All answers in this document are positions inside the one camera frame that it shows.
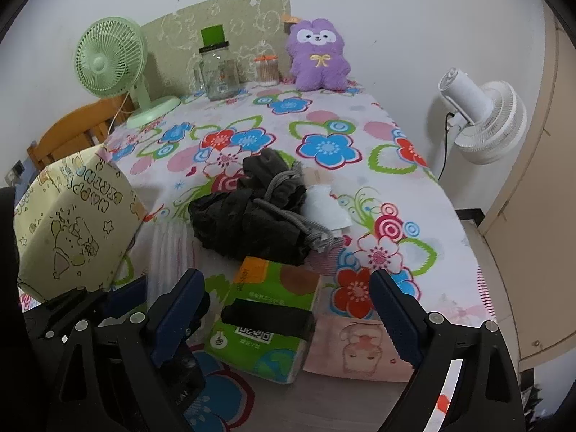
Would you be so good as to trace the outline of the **green tissue pack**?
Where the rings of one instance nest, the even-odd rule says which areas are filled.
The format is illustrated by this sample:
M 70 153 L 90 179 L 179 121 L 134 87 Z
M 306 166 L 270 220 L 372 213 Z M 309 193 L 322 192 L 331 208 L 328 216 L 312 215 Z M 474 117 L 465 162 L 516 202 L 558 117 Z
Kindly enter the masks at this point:
M 320 276 L 249 256 L 206 339 L 216 359 L 278 384 L 295 380 L 314 334 Z

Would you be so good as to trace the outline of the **pink wet wipes pack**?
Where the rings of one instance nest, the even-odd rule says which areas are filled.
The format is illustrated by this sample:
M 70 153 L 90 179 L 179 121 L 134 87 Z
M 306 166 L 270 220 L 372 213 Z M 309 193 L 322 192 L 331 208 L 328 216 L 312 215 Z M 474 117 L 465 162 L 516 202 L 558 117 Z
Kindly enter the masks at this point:
M 384 325 L 320 315 L 303 364 L 307 373 L 347 379 L 407 382 L 412 366 L 402 361 Z

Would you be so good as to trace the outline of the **black plastic bag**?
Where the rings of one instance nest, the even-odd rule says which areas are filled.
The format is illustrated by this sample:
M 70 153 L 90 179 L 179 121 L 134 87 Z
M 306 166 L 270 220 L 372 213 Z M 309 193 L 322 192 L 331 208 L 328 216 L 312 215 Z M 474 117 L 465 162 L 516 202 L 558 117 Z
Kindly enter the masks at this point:
M 307 232 L 281 209 L 255 198 L 249 189 L 215 192 L 191 201 L 195 238 L 230 260 L 247 256 L 300 266 L 310 254 Z

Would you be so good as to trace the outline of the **grey drawstring pouch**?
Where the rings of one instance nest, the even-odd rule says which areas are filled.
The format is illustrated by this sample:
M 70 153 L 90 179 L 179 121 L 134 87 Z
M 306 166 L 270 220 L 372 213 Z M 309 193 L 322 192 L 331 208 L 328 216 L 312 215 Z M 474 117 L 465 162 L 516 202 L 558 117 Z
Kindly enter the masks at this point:
M 289 165 L 279 151 L 265 148 L 243 160 L 239 189 L 249 189 L 250 206 L 260 220 L 259 227 L 278 237 L 288 250 L 329 253 L 343 246 L 334 232 L 301 214 L 306 198 L 303 168 L 299 162 Z

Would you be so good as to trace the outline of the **white tissue roll pack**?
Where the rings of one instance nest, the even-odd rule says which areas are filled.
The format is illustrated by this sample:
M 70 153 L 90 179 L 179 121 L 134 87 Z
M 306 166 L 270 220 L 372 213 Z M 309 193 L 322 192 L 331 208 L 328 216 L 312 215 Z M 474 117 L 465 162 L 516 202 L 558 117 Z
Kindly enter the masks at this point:
M 303 168 L 303 184 L 306 198 L 301 213 L 335 234 L 343 235 L 351 230 L 352 220 L 340 205 L 334 193 L 334 178 L 329 171 Z

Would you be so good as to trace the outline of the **yellow cartoon storage box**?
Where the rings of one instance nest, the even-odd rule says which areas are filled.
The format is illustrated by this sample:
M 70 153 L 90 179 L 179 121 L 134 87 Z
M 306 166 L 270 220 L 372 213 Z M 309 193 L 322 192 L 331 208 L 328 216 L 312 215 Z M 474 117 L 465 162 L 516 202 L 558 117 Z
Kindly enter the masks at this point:
M 39 302 L 108 289 L 146 214 L 102 144 L 45 166 L 15 206 L 19 288 Z

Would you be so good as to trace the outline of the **wooden bed headboard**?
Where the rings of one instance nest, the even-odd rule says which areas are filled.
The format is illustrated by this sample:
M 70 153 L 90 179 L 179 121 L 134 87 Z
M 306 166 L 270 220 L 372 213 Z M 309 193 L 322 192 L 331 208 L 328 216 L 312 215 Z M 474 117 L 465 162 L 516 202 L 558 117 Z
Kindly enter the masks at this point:
M 134 110 L 129 94 L 100 99 L 73 110 L 59 119 L 41 139 L 32 143 L 27 154 L 38 172 L 59 159 L 104 143 L 112 120 L 124 123 Z

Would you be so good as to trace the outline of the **floral tablecloth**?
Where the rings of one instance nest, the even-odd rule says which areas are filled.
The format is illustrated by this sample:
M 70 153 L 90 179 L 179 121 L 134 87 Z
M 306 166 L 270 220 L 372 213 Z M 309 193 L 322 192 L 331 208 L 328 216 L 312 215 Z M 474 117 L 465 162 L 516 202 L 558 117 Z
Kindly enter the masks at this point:
M 491 318 L 450 201 L 355 84 L 250 84 L 124 124 L 36 177 L 15 235 L 40 304 L 134 281 L 156 300 L 203 274 L 193 431 L 377 430 L 413 371 L 371 301 L 377 270 L 455 325 Z

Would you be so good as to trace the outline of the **white standing fan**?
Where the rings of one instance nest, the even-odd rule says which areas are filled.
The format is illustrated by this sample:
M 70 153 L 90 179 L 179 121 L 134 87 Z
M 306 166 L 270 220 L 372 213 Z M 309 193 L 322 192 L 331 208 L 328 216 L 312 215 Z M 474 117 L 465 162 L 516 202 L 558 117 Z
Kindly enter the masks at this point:
M 446 122 L 446 151 L 457 148 L 476 165 L 494 163 L 522 140 L 527 115 L 523 101 L 506 81 L 476 85 L 467 73 L 452 67 L 438 83 L 444 100 L 454 108 Z

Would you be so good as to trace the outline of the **glass mason jar mug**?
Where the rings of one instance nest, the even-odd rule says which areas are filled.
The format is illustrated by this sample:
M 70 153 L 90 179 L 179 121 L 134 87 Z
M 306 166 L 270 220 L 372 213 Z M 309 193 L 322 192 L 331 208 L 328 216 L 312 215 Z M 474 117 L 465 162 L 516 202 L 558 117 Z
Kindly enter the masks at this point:
M 215 102 L 233 98 L 240 90 L 236 61 L 229 51 L 229 41 L 199 49 L 198 68 L 208 99 Z

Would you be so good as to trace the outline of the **green cup on jar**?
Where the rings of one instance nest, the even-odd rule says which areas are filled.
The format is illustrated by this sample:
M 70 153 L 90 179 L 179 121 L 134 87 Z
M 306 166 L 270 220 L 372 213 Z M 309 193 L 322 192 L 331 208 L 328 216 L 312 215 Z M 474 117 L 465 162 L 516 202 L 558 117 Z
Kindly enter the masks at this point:
M 202 28 L 200 33 L 205 47 L 225 42 L 224 27 L 221 24 Z

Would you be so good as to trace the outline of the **toothpick jar orange lid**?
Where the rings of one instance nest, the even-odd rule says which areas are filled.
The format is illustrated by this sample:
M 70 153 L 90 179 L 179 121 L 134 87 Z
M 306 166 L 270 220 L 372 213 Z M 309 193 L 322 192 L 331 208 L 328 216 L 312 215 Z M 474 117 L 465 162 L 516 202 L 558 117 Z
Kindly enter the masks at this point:
M 270 87 L 279 84 L 280 73 L 277 56 L 259 56 L 254 59 L 257 81 L 261 86 Z

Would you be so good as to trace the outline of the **green patterned board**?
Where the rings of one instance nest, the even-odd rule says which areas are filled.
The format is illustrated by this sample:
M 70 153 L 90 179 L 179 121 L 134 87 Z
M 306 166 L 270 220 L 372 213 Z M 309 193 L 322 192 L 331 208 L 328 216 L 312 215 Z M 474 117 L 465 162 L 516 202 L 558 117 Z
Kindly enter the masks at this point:
M 217 47 L 236 63 L 242 82 L 255 81 L 256 58 L 275 57 L 288 75 L 287 29 L 282 18 L 290 0 L 207 0 L 145 24 L 145 82 L 154 99 L 187 96 L 201 89 L 199 63 Z

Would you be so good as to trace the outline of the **purple plush bunny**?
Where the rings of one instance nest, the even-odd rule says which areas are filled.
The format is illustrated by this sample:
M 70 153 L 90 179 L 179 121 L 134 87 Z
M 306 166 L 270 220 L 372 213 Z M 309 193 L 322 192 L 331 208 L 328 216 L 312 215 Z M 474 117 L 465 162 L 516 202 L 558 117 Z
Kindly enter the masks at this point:
M 344 57 L 345 42 L 328 19 L 300 21 L 290 27 L 286 51 L 290 74 L 299 91 L 326 89 L 343 92 L 351 66 Z

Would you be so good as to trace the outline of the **wall power outlet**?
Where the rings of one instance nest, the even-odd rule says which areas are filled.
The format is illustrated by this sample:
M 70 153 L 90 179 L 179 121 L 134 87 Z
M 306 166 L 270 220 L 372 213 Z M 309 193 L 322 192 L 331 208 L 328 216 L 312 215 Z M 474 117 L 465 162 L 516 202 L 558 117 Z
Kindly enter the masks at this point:
M 22 174 L 24 172 L 24 166 L 22 165 L 21 161 L 15 163 L 11 169 L 8 170 L 5 176 L 5 182 L 8 186 L 14 186 L 16 183 L 19 182 Z

